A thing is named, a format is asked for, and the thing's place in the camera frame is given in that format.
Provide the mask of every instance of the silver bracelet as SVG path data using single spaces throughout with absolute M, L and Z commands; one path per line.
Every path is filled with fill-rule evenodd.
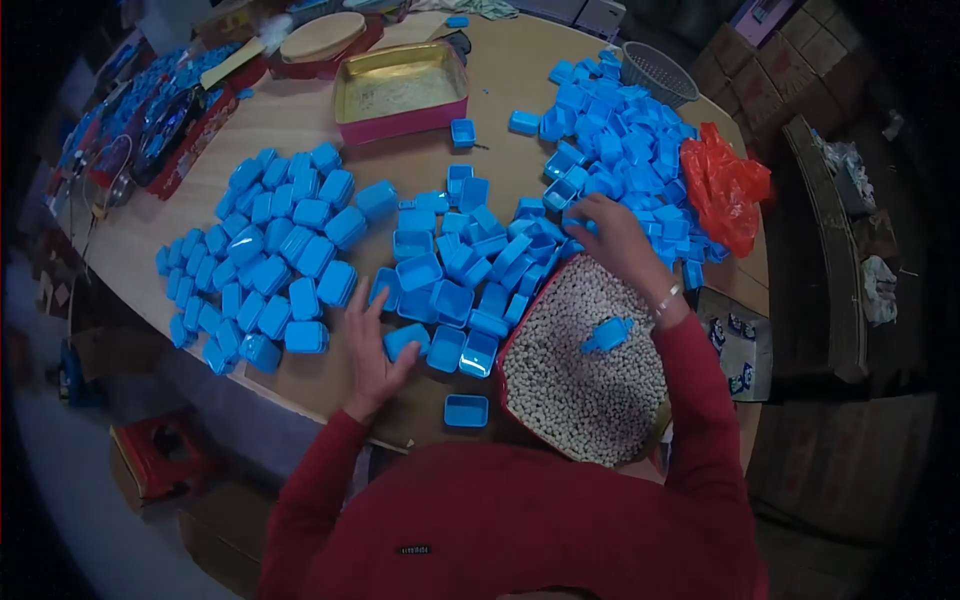
M 674 283 L 673 287 L 670 288 L 670 291 L 667 293 L 666 298 L 660 301 L 660 304 L 654 308 L 654 320 L 659 321 L 660 317 L 663 316 L 663 311 L 667 309 L 667 306 L 670 305 L 670 302 L 676 298 L 681 291 L 679 283 Z

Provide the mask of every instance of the floor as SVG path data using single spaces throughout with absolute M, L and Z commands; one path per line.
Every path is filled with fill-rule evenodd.
M 127 508 L 108 469 L 108 430 L 193 403 L 213 439 L 277 482 L 285 479 L 320 425 L 223 377 L 185 352 L 164 355 L 158 377 L 121 377 L 108 385 L 108 410 L 66 409 L 43 369 L 59 362 L 66 322 L 36 311 L 30 265 L 8 266 L 4 319 L 28 334 L 35 382 L 13 401 L 29 468 L 67 550 L 101 598 L 236 598 L 200 571 L 180 543 L 176 503 L 145 520 Z

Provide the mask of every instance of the wooden table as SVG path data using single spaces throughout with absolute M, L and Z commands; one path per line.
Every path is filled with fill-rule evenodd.
M 377 47 L 444 35 L 448 33 L 442 26 L 445 18 L 445 14 L 438 12 L 411 15 L 403 23 L 388 28 Z M 387 179 L 400 196 L 407 199 L 421 191 L 444 189 L 449 164 L 472 164 L 478 177 L 491 181 L 490 209 L 501 222 L 508 223 L 518 198 L 542 194 L 546 186 L 542 166 L 553 152 L 553 144 L 508 132 L 510 113 L 515 109 L 546 111 L 552 106 L 556 93 L 556 86 L 547 80 L 547 75 L 556 62 L 595 57 L 605 44 L 526 15 L 502 21 L 474 16 L 465 32 L 473 45 L 467 67 L 468 117 L 476 124 L 478 146 L 454 150 L 449 132 L 435 130 L 345 148 L 342 156 L 345 168 L 356 179 L 357 189 Z M 90 268 L 137 313 L 167 335 L 169 320 L 176 309 L 164 296 L 165 279 L 156 274 L 156 250 L 191 228 L 207 229 L 215 223 L 213 208 L 224 193 L 228 176 L 245 157 L 255 156 L 266 147 L 290 156 L 294 152 L 309 151 L 326 140 L 337 145 L 342 143 L 333 119 L 332 83 L 275 82 L 268 74 L 254 89 L 255 95 L 240 104 L 170 200 L 161 202 L 137 192 L 127 206 L 113 211 L 97 227 L 90 240 L 87 251 Z M 735 151 L 745 155 L 739 129 L 709 100 L 688 104 L 678 113 L 696 126 L 715 122 Z M 62 210 L 61 218 L 65 219 L 67 213 Z M 378 267 L 393 265 L 390 233 L 395 224 L 396 221 L 377 224 L 347 256 L 346 260 L 361 276 L 372 276 Z M 74 244 L 82 248 L 85 242 L 85 231 L 81 231 Z M 761 315 L 769 315 L 763 230 L 750 256 L 709 265 L 705 268 L 705 277 L 709 286 Z M 331 331 L 327 353 L 286 354 L 272 375 L 240 365 L 230 377 L 283 406 L 324 422 L 340 406 L 351 385 L 342 320 L 342 310 L 330 309 L 324 315 Z M 396 326 L 390 317 L 386 321 L 385 331 Z M 200 342 L 190 349 L 191 353 L 199 357 L 203 342 L 202 335 Z M 378 420 L 372 432 L 376 441 L 404 448 L 462 440 L 463 436 L 442 429 L 444 397 L 455 390 L 496 398 L 490 380 L 459 374 L 440 379 L 437 375 L 432 370 L 424 370 L 421 376 L 412 378 Z M 753 432 L 756 432 L 758 407 L 740 413 L 750 415 L 742 419 L 745 439 L 749 438 L 744 455 L 746 465 L 749 448 L 753 446 Z M 495 430 L 496 427 L 488 427 L 481 437 L 489 437 Z

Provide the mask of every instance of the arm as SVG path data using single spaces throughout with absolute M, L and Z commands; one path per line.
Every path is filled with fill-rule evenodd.
M 582 227 L 567 227 L 587 253 L 636 289 L 648 307 L 658 309 L 653 338 L 663 361 L 676 429 L 666 486 L 746 505 L 739 429 L 727 380 L 696 316 L 682 296 L 671 294 L 676 284 L 673 274 L 660 262 L 626 206 L 591 194 L 569 213 L 597 225 L 597 235 Z
M 364 311 L 370 281 L 363 278 L 347 308 L 353 396 L 310 445 L 287 480 L 270 515 L 258 598 L 300 597 L 310 562 L 320 553 L 340 516 L 367 430 L 417 362 L 420 345 L 408 344 L 395 364 L 383 353 L 380 313 L 384 289 Z

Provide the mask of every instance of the pink tin box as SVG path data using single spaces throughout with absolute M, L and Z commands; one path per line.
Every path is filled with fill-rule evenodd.
M 348 146 L 449 127 L 467 116 L 467 70 L 449 44 L 429 41 L 375 50 L 340 63 L 337 126 Z

